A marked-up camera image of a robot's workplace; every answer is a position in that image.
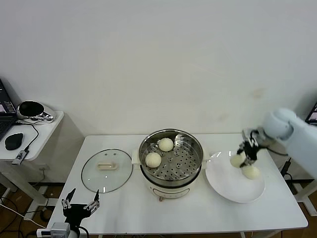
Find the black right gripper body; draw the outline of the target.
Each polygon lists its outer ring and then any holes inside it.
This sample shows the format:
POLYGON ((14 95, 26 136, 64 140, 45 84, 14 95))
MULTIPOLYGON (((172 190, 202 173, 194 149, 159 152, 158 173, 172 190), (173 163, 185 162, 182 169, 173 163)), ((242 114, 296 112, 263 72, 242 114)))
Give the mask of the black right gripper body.
POLYGON ((257 153, 259 152, 259 146, 252 146, 249 142, 244 142, 243 151, 246 155, 246 159, 249 162, 255 162, 258 159, 257 153))

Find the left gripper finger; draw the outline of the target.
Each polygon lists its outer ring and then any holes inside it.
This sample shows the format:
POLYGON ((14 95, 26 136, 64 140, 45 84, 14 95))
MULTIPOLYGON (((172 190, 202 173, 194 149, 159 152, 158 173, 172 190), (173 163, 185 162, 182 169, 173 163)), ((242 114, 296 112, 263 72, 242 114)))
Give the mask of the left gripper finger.
POLYGON ((71 202, 71 200, 72 200, 72 197, 73 197, 75 191, 76 191, 75 188, 72 189, 72 191, 71 191, 70 193, 68 193, 68 195, 66 196, 66 198, 61 200, 61 204, 62 204, 62 206, 63 206, 63 210, 68 209, 68 208, 71 208, 71 203, 70 203, 70 202, 71 202))
POLYGON ((100 207, 99 190, 97 190, 94 200, 87 204, 84 209, 90 213, 94 213, 100 207))

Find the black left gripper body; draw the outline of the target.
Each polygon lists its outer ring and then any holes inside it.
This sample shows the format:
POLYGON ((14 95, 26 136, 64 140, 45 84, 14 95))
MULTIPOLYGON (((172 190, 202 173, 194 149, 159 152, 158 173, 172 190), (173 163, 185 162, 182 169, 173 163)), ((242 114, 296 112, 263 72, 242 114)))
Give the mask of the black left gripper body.
POLYGON ((83 219, 90 217, 91 211, 85 209, 86 204, 72 204, 70 207, 63 208, 65 222, 70 226, 80 226, 83 219))

